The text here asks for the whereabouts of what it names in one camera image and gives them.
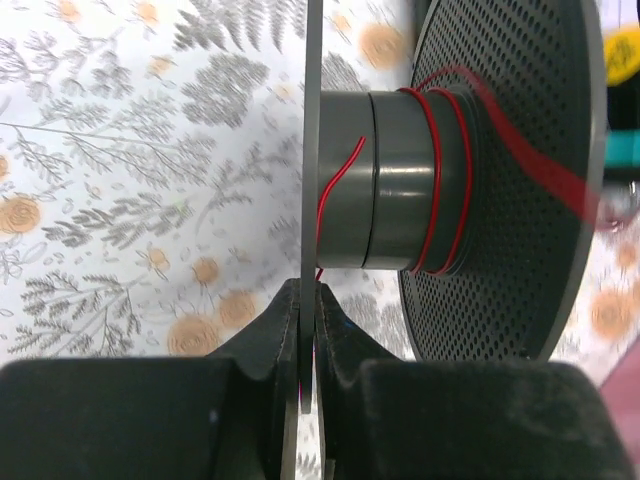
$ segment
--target perforated disc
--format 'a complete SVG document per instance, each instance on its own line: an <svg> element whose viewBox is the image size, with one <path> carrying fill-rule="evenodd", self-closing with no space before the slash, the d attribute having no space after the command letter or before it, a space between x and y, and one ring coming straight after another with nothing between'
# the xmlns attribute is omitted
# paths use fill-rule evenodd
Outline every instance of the perforated disc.
<svg viewBox="0 0 640 480"><path fill-rule="evenodd" d="M593 0L440 0L425 21L412 86L444 67L481 75L538 150L599 191L606 90ZM430 85L453 87L455 74ZM449 277L400 273L423 359L546 359L577 294L592 229L534 183L493 127L469 256Z"/></svg>

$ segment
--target yellow object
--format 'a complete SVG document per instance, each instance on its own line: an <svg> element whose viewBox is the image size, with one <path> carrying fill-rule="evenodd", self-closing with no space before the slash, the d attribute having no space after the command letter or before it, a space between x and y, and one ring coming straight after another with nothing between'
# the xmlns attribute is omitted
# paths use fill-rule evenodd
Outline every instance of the yellow object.
<svg viewBox="0 0 640 480"><path fill-rule="evenodd" d="M614 87L640 71L640 27L616 30L604 39L607 86Z"/></svg>

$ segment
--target teal object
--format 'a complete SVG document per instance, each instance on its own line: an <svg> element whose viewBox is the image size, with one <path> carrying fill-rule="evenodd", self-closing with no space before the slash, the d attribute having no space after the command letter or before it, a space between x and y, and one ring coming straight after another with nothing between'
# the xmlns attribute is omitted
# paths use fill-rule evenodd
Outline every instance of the teal object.
<svg viewBox="0 0 640 480"><path fill-rule="evenodd" d="M640 166L640 130L609 131L604 158L608 168Z"/></svg>

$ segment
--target gray spool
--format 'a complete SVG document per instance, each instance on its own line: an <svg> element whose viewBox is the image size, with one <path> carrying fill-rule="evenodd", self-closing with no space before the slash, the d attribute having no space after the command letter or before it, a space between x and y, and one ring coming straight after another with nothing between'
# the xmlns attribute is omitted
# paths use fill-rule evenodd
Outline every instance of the gray spool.
<svg viewBox="0 0 640 480"><path fill-rule="evenodd" d="M440 206L423 265L440 268L455 236L466 185L460 127L449 101L424 95L442 148ZM459 96L467 124L468 100ZM433 140L420 103L403 92L322 92L318 190L346 162L358 139L360 156L331 191L318 244L318 266L404 270L422 250L434 192Z"/></svg>
<svg viewBox="0 0 640 480"><path fill-rule="evenodd" d="M360 268L367 255L375 162L372 108L367 93L322 92L320 97L318 192L344 165L359 138L367 139L327 200L318 243L323 268Z"/></svg>

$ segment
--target floral wallpaper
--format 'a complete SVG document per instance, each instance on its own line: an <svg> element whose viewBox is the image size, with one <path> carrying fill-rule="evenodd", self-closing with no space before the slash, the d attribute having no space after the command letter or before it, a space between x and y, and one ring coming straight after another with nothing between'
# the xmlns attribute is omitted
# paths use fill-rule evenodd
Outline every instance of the floral wallpaper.
<svg viewBox="0 0 640 480"><path fill-rule="evenodd" d="M212 351L298 275L306 2L0 7L0 362ZM412 12L326 0L323 88L406 85ZM556 351L596 382L637 334L639 228L596 239ZM412 358L394 273L324 281Z"/></svg>

